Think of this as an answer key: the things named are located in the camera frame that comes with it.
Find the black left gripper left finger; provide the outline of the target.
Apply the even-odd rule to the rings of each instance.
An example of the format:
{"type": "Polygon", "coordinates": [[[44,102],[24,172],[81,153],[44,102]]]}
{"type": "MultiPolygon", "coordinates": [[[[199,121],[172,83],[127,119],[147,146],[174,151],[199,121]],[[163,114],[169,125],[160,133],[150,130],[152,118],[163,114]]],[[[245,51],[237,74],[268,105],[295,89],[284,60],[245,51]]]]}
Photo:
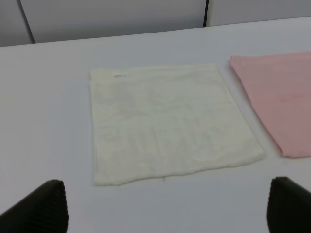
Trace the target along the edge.
{"type": "Polygon", "coordinates": [[[2,233],[66,233],[69,213],[64,182],[49,180],[0,215],[2,233]]]}

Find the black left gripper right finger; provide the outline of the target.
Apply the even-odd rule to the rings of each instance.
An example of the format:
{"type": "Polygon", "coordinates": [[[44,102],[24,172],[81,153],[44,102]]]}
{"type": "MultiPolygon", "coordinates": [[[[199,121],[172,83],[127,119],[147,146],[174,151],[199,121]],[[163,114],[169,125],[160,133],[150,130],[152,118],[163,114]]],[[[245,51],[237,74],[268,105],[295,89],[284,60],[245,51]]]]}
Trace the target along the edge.
{"type": "Polygon", "coordinates": [[[310,191],[287,177],[272,179],[266,219],[271,233],[309,233],[310,191]]]}

